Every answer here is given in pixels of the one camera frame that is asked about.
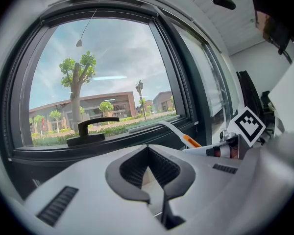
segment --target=ceiling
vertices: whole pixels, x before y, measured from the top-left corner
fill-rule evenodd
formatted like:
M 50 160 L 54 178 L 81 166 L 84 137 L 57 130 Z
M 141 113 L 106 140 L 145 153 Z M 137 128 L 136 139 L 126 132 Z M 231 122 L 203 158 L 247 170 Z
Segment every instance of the ceiling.
M 233 0 L 236 4 L 235 10 L 214 5 L 209 0 L 191 1 L 205 13 L 219 31 L 229 55 L 264 41 L 261 32 L 255 27 L 252 0 Z

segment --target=orange grip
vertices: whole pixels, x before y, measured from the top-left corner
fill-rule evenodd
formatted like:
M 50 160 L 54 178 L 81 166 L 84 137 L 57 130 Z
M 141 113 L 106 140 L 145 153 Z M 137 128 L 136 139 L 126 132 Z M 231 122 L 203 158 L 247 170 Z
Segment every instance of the orange grip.
M 195 148 L 201 147 L 201 145 L 197 143 L 194 139 L 192 139 L 190 136 L 184 135 L 183 138 Z

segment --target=black window handle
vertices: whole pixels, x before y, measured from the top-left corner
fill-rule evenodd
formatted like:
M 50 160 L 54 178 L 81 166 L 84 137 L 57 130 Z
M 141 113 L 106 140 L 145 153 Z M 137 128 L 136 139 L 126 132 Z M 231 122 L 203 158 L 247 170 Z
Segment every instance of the black window handle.
M 86 143 L 95 143 L 105 140 L 104 133 L 96 133 L 88 135 L 88 125 L 102 122 L 120 122 L 118 117 L 98 117 L 91 120 L 86 120 L 78 124 L 79 137 L 67 139 L 68 146 L 82 145 Z
M 88 135 L 88 125 L 102 122 L 120 122 L 120 119 L 118 117 L 98 117 L 81 122 L 78 124 L 78 132 L 80 137 Z

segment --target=white wall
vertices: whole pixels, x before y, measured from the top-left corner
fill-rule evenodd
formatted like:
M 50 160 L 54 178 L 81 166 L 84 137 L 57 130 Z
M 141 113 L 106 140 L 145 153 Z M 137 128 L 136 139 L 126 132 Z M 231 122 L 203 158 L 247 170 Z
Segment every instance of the white wall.
M 293 60 L 294 44 L 289 42 L 286 51 Z M 278 49 L 268 42 L 247 48 L 230 58 L 236 71 L 248 72 L 259 96 L 264 91 L 271 91 L 290 66 L 285 56 L 280 56 Z

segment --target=cloudy sky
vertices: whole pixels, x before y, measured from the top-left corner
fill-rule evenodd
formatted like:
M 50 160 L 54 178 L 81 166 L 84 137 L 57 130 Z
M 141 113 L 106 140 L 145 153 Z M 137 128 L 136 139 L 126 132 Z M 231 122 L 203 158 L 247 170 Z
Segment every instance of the cloudy sky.
M 80 96 L 133 91 L 139 104 L 136 83 L 144 83 L 146 100 L 170 90 L 166 69 L 148 25 L 117 19 L 91 19 L 60 25 L 47 43 L 38 62 L 30 92 L 29 108 L 70 99 L 70 88 L 61 85 L 59 64 L 70 57 L 79 62 L 82 54 L 95 55 L 96 75 L 83 84 Z

